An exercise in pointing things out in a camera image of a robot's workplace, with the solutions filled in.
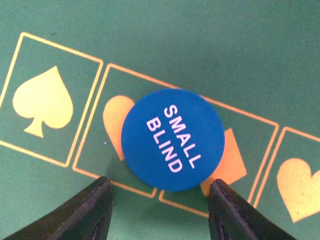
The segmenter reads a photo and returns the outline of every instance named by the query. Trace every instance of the orange heart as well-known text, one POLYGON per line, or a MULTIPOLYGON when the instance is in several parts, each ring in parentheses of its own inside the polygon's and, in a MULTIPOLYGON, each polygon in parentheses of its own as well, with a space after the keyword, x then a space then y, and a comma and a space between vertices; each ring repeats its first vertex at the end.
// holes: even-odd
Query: orange heart
POLYGON ((312 175, 308 163, 290 158, 281 165, 277 183, 294 223, 320 212, 320 170, 312 175))

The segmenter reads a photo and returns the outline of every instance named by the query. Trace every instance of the green table surface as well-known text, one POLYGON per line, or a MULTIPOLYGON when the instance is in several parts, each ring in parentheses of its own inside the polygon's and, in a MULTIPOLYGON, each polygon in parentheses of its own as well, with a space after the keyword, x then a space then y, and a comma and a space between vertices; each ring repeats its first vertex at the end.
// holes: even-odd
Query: green table surface
POLYGON ((319 77, 318 0, 1 0, 0 238, 106 175, 109 240, 210 239, 202 188, 145 185, 104 125, 117 122, 113 97, 179 87, 205 96, 233 136, 245 174, 230 185, 318 240, 319 77))

